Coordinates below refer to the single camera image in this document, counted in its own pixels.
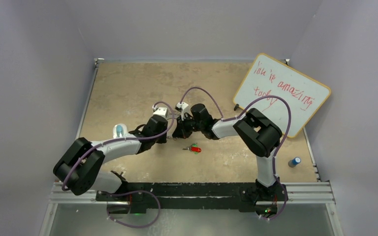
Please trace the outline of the keys with red green tags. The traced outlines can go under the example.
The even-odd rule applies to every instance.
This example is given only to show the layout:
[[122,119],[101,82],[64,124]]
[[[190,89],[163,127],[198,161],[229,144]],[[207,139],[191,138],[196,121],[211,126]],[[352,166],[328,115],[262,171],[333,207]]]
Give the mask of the keys with red green tags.
[[187,151],[193,152],[195,154],[199,154],[202,151],[202,149],[197,145],[197,143],[193,143],[193,144],[183,148],[183,150],[187,150]]

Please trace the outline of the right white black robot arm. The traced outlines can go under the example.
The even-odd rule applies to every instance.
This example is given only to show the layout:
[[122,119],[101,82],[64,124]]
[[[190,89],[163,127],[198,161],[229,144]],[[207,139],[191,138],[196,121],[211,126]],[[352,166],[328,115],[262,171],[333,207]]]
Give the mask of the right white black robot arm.
[[212,118],[203,104],[195,104],[177,118],[173,138],[187,139],[193,132],[201,132],[209,140],[239,136],[256,156],[257,195],[268,200],[276,193],[279,177],[276,173],[276,150],[282,131],[256,108],[248,110],[240,118],[221,120]]

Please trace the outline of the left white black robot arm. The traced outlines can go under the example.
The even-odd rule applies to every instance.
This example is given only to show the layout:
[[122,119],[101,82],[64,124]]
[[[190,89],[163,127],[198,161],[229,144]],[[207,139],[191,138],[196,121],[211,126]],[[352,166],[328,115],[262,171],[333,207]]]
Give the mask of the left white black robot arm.
[[153,115],[142,130],[132,130],[123,137],[106,141],[76,139],[53,168],[53,174],[65,184],[66,190],[79,196],[89,190],[108,192],[114,201],[127,195],[126,180],[117,172],[103,172],[101,166],[111,160],[136,155],[154,144],[166,143],[168,121]]

